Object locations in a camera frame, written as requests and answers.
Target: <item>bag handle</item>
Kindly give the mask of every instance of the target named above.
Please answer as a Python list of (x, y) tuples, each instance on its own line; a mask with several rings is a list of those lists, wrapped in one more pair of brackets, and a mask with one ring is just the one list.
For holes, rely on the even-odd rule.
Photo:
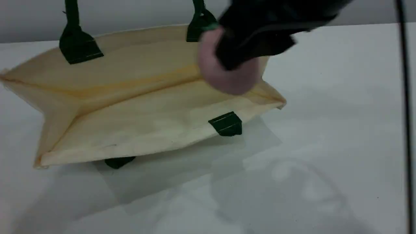
[(104, 56), (94, 38), (79, 25), (77, 0), (65, 0), (67, 25), (59, 39), (59, 48), (69, 64), (85, 62)]
[[(197, 42), (206, 30), (217, 27), (215, 16), (206, 9), (204, 0), (192, 0), (195, 8), (186, 33), (187, 42)], [(79, 25), (77, 0), (65, 0), (67, 25), (59, 39), (61, 53), (69, 64), (77, 64), (104, 56), (94, 38)]]
[(192, 0), (192, 2), (195, 13), (186, 33), (187, 42), (197, 42), (204, 31), (218, 26), (215, 16), (206, 9), (204, 0)]

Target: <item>green strap tab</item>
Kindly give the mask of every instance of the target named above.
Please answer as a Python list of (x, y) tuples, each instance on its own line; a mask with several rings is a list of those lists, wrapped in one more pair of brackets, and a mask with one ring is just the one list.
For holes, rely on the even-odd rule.
[(65, 0), (67, 25), (59, 39), (59, 48), (69, 64), (104, 56), (94, 38), (79, 25), (77, 0)]
[(197, 42), (199, 37), (206, 30), (214, 29), (218, 26), (215, 16), (206, 8), (204, 0), (192, 0), (195, 8), (195, 14), (188, 26), (186, 33), (187, 42)]
[(113, 158), (113, 159), (106, 159), (104, 160), (105, 164), (107, 164), (107, 166), (113, 168), (113, 169), (118, 169), (126, 164), (128, 164), (129, 162), (133, 161), (136, 157), (124, 157), (124, 158)]
[(232, 137), (243, 133), (242, 121), (234, 112), (218, 116), (208, 122), (223, 137)]

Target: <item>gray wall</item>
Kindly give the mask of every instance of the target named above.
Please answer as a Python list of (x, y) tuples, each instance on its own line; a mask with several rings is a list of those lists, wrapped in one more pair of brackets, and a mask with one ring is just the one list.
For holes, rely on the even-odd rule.
[[(216, 16), (228, 0), (205, 0)], [(416, 21), (416, 0), (406, 0)], [(189, 23), (192, 0), (78, 0), (81, 25), (91, 35)], [(57, 40), (66, 24), (64, 0), (0, 0), (0, 42)], [(355, 0), (333, 25), (395, 22), (394, 0)]]

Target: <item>beige tote bag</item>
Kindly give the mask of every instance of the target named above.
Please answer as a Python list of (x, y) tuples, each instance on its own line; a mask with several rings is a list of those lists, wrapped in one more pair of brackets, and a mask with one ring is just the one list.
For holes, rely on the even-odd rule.
[(285, 105), (264, 81), (243, 96), (211, 88), (186, 33), (187, 26), (168, 26), (104, 35), (95, 39), (103, 57), (69, 64), (55, 48), (3, 74), (5, 87), (44, 115), (34, 166), (164, 152), (235, 128), (241, 134), (241, 123)]

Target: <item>canvas bag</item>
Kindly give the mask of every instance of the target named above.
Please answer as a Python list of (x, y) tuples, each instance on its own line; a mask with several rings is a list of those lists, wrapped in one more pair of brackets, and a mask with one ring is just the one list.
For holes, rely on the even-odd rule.
[[(77, 62), (65, 55), (64, 31), (60, 48), (3, 74), (5, 87), (44, 115), (34, 166), (130, 161), (218, 134), (241, 134), (242, 123), (285, 105), (263, 80), (242, 96), (206, 84), (196, 65), (198, 44), (185, 40), (191, 26), (195, 24), (118, 32), (95, 41), (79, 27), (76, 33), (86, 40), (76, 45), (84, 46)], [(262, 72), (267, 60), (261, 58)]]

